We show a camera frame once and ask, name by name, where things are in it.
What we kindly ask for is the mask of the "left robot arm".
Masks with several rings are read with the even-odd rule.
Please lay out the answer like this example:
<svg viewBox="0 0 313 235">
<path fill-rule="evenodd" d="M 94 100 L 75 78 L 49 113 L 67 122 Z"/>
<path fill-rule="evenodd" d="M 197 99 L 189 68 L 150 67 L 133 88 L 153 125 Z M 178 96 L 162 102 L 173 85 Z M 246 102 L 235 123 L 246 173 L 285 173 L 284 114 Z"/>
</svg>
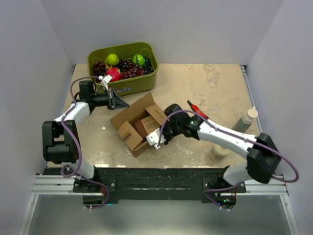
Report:
<svg viewBox="0 0 313 235">
<path fill-rule="evenodd" d="M 128 108 L 115 92 L 108 87 L 110 76 L 102 77 L 103 93 L 96 91 L 92 77 L 77 79 L 79 92 L 71 94 L 71 106 L 58 118 L 45 121 L 42 124 L 43 157 L 47 162 L 61 165 L 60 175 L 64 178 L 76 177 L 82 191 L 109 193 L 115 189 L 114 182 L 110 181 L 107 187 L 102 181 L 102 171 L 88 163 L 82 155 L 77 126 L 89 116 L 97 107 L 107 107 L 109 110 Z"/>
</svg>

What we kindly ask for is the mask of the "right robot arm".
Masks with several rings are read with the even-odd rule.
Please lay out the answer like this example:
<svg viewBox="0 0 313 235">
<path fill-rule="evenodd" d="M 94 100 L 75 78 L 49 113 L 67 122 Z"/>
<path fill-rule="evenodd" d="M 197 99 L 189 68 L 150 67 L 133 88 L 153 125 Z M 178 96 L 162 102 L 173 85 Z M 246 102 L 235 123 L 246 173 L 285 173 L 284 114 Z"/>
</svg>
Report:
<svg viewBox="0 0 313 235">
<path fill-rule="evenodd" d="M 184 135 L 220 145 L 245 159 L 244 163 L 225 167 L 222 176 L 208 182 L 205 192 L 230 192 L 251 179 L 267 184 L 281 161 L 273 140 L 265 133 L 254 136 L 233 131 L 198 114 L 189 116 L 178 104 L 168 106 L 164 113 L 168 116 L 162 129 L 165 144 L 178 135 Z"/>
</svg>

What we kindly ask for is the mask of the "brown cardboard express box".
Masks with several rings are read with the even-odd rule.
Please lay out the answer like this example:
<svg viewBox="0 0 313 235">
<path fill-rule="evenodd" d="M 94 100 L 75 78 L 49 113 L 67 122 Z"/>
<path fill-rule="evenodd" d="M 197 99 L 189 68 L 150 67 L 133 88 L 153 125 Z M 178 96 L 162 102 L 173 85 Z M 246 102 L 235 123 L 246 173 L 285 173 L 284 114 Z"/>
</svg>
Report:
<svg viewBox="0 0 313 235">
<path fill-rule="evenodd" d="M 118 136 L 134 157 L 138 157 L 150 145 L 146 137 L 160 128 L 166 119 L 164 111 L 155 103 L 151 93 L 138 99 L 110 119 Z"/>
</svg>

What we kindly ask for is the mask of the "small brown carton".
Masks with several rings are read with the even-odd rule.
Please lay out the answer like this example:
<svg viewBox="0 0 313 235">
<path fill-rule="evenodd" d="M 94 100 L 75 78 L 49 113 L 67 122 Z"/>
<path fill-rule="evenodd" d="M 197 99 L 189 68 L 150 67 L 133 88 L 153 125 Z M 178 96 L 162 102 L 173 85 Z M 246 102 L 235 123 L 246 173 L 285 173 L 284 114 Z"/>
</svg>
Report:
<svg viewBox="0 0 313 235">
<path fill-rule="evenodd" d="M 146 138 L 148 134 L 160 127 L 160 124 L 152 116 L 138 120 L 134 125 L 136 131 L 142 138 Z"/>
</svg>

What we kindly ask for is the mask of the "red black utility knife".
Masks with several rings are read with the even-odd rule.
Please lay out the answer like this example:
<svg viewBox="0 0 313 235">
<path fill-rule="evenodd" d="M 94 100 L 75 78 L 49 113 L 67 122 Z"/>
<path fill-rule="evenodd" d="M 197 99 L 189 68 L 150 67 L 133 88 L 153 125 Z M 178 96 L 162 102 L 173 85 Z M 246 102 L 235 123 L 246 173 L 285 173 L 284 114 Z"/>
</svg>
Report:
<svg viewBox="0 0 313 235">
<path fill-rule="evenodd" d="M 199 107 L 196 106 L 195 104 L 193 104 L 190 100 L 187 100 L 187 103 L 188 103 L 188 105 L 190 106 L 190 108 L 191 108 L 192 111 L 196 112 L 197 114 L 199 114 L 200 116 L 202 116 L 202 117 L 204 117 L 204 118 L 206 118 L 206 119 L 209 119 L 209 117 L 208 117 L 206 114 L 204 114 L 204 113 L 199 109 Z"/>
</svg>

